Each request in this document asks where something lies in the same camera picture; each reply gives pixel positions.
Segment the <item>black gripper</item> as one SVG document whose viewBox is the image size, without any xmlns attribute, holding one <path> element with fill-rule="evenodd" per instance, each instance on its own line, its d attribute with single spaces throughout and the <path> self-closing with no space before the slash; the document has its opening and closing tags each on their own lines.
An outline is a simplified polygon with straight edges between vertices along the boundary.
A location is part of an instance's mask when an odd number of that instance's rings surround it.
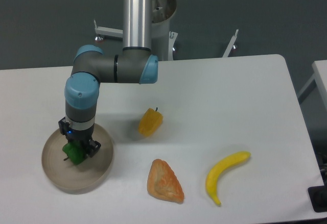
<svg viewBox="0 0 327 224">
<path fill-rule="evenodd" d="M 101 144 L 92 139 L 94 132 L 95 118 L 86 122 L 76 122 L 68 117 L 58 121 L 60 133 L 66 137 L 65 147 L 73 147 L 74 141 L 81 141 L 84 158 L 92 158 L 101 148 Z"/>
</svg>

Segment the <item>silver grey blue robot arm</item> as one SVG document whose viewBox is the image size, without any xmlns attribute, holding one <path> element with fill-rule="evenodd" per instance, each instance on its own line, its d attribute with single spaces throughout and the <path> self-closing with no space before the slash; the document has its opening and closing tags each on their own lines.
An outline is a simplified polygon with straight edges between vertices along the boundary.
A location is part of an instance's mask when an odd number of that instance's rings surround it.
<svg viewBox="0 0 327 224">
<path fill-rule="evenodd" d="M 93 157 L 101 147 L 92 134 L 102 83 L 156 83 L 158 57 L 151 53 L 151 16 L 152 0 L 124 0 L 122 54 L 110 59 L 94 45 L 78 49 L 64 88 L 65 117 L 58 122 L 67 140 L 62 150 L 74 163 Z"/>
</svg>

